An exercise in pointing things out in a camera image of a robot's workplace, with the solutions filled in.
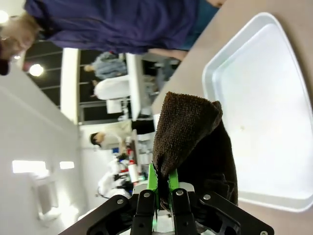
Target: ceiling light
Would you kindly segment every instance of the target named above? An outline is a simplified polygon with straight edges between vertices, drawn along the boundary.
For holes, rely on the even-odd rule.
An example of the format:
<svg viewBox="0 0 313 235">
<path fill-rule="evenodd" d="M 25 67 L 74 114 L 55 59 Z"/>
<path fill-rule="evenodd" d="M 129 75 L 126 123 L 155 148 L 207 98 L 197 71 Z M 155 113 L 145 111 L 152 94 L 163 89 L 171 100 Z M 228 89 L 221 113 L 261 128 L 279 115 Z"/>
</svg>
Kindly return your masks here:
<svg viewBox="0 0 313 235">
<path fill-rule="evenodd" d="M 42 161 L 17 161 L 12 162 L 13 173 L 39 173 L 46 172 L 45 162 Z"/>
<path fill-rule="evenodd" d="M 2 23 L 5 23 L 9 20 L 9 15 L 8 13 L 6 13 L 5 11 L 1 11 L 0 10 L 0 24 Z"/>
<path fill-rule="evenodd" d="M 64 169 L 73 169 L 74 166 L 74 162 L 60 162 L 60 168 L 62 170 Z"/>
<path fill-rule="evenodd" d="M 34 64 L 29 68 L 30 75 L 34 77 L 39 77 L 41 74 L 43 74 L 44 68 L 40 64 Z"/>
</svg>

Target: wall light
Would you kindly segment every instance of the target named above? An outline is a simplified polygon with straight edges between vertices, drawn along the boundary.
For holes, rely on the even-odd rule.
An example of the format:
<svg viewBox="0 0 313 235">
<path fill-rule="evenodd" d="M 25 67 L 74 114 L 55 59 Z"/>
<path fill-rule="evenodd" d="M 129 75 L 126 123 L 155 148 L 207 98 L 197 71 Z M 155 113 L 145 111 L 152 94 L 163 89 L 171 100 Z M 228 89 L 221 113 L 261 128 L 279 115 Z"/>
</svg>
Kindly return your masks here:
<svg viewBox="0 0 313 235">
<path fill-rule="evenodd" d="M 42 161 L 12 161 L 13 173 L 39 173 L 47 172 L 45 162 Z"/>
<path fill-rule="evenodd" d="M 60 162 L 60 168 L 64 169 L 73 169 L 75 167 L 74 162 Z"/>
<path fill-rule="evenodd" d="M 0 10 L 0 24 L 2 23 L 5 23 L 9 20 L 9 15 L 8 13 L 6 13 L 5 11 L 1 11 Z"/>
<path fill-rule="evenodd" d="M 39 77 L 41 74 L 43 74 L 44 68 L 40 64 L 34 64 L 29 68 L 30 75 L 34 77 Z"/>
<path fill-rule="evenodd" d="M 46 177 L 50 176 L 50 171 L 45 169 L 42 171 L 37 171 L 33 173 L 33 177 L 35 180 L 40 180 L 40 179 L 44 179 Z"/>
</svg>

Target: white tray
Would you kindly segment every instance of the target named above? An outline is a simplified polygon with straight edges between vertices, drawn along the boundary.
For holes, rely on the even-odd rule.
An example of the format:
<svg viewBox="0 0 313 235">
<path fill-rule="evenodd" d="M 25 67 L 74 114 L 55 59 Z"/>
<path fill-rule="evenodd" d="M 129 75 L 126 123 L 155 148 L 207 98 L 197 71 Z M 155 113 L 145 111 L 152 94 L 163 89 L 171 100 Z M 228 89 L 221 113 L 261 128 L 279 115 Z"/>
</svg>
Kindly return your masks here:
<svg viewBox="0 0 313 235">
<path fill-rule="evenodd" d="M 206 65 L 205 97 L 222 103 L 239 200 L 301 212 L 313 204 L 312 109 L 279 22 L 260 13 Z"/>
</svg>

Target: brown towel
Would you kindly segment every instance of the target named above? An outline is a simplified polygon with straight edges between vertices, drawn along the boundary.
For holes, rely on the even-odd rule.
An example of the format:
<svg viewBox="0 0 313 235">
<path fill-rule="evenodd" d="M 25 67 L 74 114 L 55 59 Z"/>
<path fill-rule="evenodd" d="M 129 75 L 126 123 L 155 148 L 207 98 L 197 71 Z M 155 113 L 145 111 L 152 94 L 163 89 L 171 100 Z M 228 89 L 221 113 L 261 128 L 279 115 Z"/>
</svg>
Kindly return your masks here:
<svg viewBox="0 0 313 235">
<path fill-rule="evenodd" d="M 161 205 L 168 209 L 168 176 L 191 183 L 199 196 L 213 190 L 237 205 L 237 176 L 220 102 L 168 93 L 160 114 L 153 163 Z"/>
</svg>

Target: white wall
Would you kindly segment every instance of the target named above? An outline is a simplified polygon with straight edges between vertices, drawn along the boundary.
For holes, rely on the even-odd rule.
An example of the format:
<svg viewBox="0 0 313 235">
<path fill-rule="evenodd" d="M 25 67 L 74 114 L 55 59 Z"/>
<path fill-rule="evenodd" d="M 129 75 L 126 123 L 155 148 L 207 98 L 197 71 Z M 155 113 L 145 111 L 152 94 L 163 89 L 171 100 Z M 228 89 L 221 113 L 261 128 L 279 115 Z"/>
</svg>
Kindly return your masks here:
<svg viewBox="0 0 313 235">
<path fill-rule="evenodd" d="M 19 69 L 0 77 L 0 234 L 56 235 L 74 218 L 63 214 L 49 228 L 37 220 L 27 174 L 13 174 L 13 160 L 45 161 L 55 171 L 58 196 L 86 212 L 80 175 L 78 128 Z M 75 168 L 60 170 L 60 161 Z"/>
<path fill-rule="evenodd" d="M 82 150 L 83 176 L 87 191 L 89 210 L 99 207 L 106 200 L 95 197 L 98 189 L 98 181 L 108 171 L 108 163 L 113 159 L 110 150 Z"/>
<path fill-rule="evenodd" d="M 97 193 L 98 181 L 107 172 L 107 165 L 113 159 L 111 150 L 100 150 L 94 147 L 89 141 L 90 134 L 102 131 L 104 125 L 105 124 L 80 126 L 82 169 L 90 210 L 105 202 L 104 198 L 95 197 L 95 194 Z"/>
</svg>

